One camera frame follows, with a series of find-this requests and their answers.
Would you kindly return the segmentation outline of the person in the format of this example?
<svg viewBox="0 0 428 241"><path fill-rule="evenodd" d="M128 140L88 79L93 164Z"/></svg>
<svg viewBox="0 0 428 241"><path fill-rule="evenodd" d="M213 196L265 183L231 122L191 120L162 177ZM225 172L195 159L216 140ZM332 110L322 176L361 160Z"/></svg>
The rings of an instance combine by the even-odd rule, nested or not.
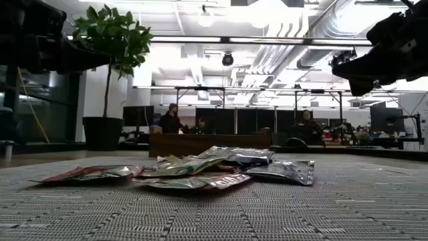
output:
<svg viewBox="0 0 428 241"><path fill-rule="evenodd" d="M302 120L292 127L292 137L307 145L323 145L322 135L323 130L312 118L309 110L304 110Z"/></svg>
<svg viewBox="0 0 428 241"><path fill-rule="evenodd" d="M213 130L210 127L208 120L202 116L197 119L197 124L191 129L191 133L198 135L210 135L213 133Z"/></svg>
<svg viewBox="0 0 428 241"><path fill-rule="evenodd" d="M171 103L167 112L160 118L160 127L163 133L178 134L183 128L178 117L178 105Z"/></svg>

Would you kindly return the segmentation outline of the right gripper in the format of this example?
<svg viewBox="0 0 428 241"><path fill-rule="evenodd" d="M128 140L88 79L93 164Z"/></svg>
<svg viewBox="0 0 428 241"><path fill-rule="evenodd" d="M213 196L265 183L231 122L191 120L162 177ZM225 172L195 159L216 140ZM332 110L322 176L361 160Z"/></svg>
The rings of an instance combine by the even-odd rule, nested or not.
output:
<svg viewBox="0 0 428 241"><path fill-rule="evenodd" d="M366 34L374 48L367 54L332 68L348 80L353 96L363 96L374 81L390 84L428 76L428 6L393 13Z"/></svg>

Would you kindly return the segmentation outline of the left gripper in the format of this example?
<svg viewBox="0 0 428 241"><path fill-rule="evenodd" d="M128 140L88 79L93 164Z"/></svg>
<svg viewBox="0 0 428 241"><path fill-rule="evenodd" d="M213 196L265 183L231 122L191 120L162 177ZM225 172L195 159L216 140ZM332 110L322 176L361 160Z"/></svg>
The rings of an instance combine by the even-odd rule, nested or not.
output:
<svg viewBox="0 0 428 241"><path fill-rule="evenodd" d="M0 65L67 74L110 64L111 56L63 39L66 17L42 0L0 0Z"/></svg>

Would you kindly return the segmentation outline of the grey woven placemat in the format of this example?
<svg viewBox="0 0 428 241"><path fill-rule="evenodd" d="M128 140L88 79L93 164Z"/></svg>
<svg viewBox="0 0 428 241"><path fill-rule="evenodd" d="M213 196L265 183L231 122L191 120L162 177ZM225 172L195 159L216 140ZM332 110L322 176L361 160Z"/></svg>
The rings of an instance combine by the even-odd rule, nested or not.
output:
<svg viewBox="0 0 428 241"><path fill-rule="evenodd" d="M38 187L89 157L0 169L0 241L428 241L428 163L313 155L310 187L250 181L204 194L139 183Z"/></svg>

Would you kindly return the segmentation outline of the white cylinder post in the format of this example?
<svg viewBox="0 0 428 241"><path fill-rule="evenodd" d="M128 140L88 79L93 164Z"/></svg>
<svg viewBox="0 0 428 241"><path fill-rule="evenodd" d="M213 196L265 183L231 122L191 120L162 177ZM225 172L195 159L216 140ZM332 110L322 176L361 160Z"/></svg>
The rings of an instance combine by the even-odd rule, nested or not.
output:
<svg viewBox="0 0 428 241"><path fill-rule="evenodd" d="M4 161L9 161L13 153L14 141L0 140L0 158Z"/></svg>

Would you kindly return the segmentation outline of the black computer monitor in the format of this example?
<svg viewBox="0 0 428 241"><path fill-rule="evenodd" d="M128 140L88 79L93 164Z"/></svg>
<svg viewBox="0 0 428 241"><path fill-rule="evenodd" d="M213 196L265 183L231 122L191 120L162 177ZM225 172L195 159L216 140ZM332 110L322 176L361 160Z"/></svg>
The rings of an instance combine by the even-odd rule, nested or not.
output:
<svg viewBox="0 0 428 241"><path fill-rule="evenodd" d="M370 107L370 123L374 132L386 132L390 135L405 131L403 110L400 108Z"/></svg>
<svg viewBox="0 0 428 241"><path fill-rule="evenodd" d="M123 108L124 126L149 127L154 121L154 106L125 106Z"/></svg>

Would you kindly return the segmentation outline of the wooden tea box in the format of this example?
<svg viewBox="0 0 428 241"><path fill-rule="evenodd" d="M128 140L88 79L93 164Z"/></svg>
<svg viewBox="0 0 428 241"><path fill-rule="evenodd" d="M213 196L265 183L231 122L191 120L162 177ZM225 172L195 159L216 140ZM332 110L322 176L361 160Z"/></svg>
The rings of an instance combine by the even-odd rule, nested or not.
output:
<svg viewBox="0 0 428 241"><path fill-rule="evenodd" d="M148 156L198 155L212 146L269 149L271 143L267 128L251 135L150 134Z"/></svg>

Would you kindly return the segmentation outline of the green leafy plant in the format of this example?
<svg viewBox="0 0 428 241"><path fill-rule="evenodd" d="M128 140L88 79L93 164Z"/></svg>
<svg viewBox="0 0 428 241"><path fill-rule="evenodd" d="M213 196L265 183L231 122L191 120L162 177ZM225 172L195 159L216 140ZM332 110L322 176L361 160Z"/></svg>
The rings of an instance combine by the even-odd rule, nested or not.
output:
<svg viewBox="0 0 428 241"><path fill-rule="evenodd" d="M110 56L104 94L103 117L107 117L108 95L113 71L118 77L134 76L134 68L145 63L153 34L133 18L131 12L119 14L118 9L105 5L96 11L89 6L86 17L75 20L73 41L89 50Z"/></svg>

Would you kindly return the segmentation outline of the black desk frame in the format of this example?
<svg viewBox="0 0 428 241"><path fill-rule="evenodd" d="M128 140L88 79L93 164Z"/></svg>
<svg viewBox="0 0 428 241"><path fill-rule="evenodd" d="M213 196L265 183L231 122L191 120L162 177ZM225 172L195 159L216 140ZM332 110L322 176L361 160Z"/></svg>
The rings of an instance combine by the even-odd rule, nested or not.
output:
<svg viewBox="0 0 428 241"><path fill-rule="evenodd" d="M219 107L221 106L222 108L225 108L225 87L219 87L219 86L176 86L174 87L174 89L177 91L177 96L176 96L176 104L179 104L179 100L181 97L183 97L184 95L186 95L186 93L189 90L194 90L194 91L214 91L217 93L217 91L222 91L223 95L219 95L217 93L217 95L220 97L220 99L222 100L222 105L215 105L215 107ZM185 90L183 92L182 95L179 94L179 92L181 90Z"/></svg>
<svg viewBox="0 0 428 241"><path fill-rule="evenodd" d="M321 95L329 94L336 102L339 103L339 114L340 114L340 124L343 123L343 105L342 105L342 93L343 90L327 90L327 89L292 89L294 93L294 122L298 124L298 96L309 95Z"/></svg>

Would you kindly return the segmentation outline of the black desk partition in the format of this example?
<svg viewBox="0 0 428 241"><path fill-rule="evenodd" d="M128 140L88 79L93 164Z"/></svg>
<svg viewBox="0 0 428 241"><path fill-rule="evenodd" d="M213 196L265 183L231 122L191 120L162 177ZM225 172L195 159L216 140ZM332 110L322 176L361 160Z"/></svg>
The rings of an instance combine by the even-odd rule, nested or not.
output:
<svg viewBox="0 0 428 241"><path fill-rule="evenodd" d="M250 135L262 128L288 133L303 120L304 111L268 110L258 108L197 108L196 118L206 118L208 127L218 135Z"/></svg>

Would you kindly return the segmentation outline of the black ceiling spotlight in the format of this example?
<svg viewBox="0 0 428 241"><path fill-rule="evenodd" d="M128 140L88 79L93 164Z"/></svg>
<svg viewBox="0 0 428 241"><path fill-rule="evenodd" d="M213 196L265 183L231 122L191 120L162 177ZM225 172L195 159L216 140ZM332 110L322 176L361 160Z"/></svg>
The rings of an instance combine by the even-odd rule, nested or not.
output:
<svg viewBox="0 0 428 241"><path fill-rule="evenodd" d="M329 66L333 68L337 65L349 62L355 59L356 57L357 57L357 54L355 50L344 50L332 56L332 59L329 62Z"/></svg>

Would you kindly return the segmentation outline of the black plant pot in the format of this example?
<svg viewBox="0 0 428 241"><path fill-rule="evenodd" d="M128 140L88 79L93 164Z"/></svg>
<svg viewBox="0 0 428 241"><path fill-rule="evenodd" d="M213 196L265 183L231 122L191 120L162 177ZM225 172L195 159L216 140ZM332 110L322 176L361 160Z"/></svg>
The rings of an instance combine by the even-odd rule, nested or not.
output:
<svg viewBox="0 0 428 241"><path fill-rule="evenodd" d="M116 151L124 120L109 117L83 117L86 147L89 151Z"/></svg>

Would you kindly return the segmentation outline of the red tea packet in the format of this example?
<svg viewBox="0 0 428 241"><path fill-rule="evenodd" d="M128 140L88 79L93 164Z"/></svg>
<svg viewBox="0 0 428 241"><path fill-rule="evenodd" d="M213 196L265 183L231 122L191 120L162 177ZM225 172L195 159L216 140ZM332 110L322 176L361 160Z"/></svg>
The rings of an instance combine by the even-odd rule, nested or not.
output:
<svg viewBox="0 0 428 241"><path fill-rule="evenodd" d="M241 173L242 170L237 166L230 165L216 165L214 166L214 170L218 172L226 172L226 173Z"/></svg>
<svg viewBox="0 0 428 241"><path fill-rule="evenodd" d="M142 167L135 165L77 167L71 171L37 182L44 185L110 185L128 181L138 176L141 171Z"/></svg>
<svg viewBox="0 0 428 241"><path fill-rule="evenodd" d="M134 182L141 183L147 187L157 189L227 189L234 185L239 185L249 181L251 177L241 173L204 173L191 177L181 178L151 178L133 179Z"/></svg>

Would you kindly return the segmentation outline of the black overhead light bar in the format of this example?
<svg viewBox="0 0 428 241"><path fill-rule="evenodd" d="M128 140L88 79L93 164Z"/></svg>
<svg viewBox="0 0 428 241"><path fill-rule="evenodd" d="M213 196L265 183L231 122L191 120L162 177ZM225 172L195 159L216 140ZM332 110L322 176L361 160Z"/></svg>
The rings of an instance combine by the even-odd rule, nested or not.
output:
<svg viewBox="0 0 428 241"><path fill-rule="evenodd" d="M371 47L367 39L354 38L306 38L306 37L229 37L229 36L190 36L157 35L151 40L155 44L249 44L249 45L287 45L287 46L334 46Z"/></svg>

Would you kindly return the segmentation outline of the small potted plant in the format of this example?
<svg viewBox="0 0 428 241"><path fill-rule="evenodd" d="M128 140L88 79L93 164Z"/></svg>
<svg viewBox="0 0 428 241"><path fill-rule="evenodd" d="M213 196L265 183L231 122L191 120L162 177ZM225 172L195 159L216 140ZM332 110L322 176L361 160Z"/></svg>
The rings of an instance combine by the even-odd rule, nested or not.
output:
<svg viewBox="0 0 428 241"><path fill-rule="evenodd" d="M356 135L356 139L357 139L358 145L361 145L361 146L367 146L372 141L370 137L370 133L367 131L360 131Z"/></svg>

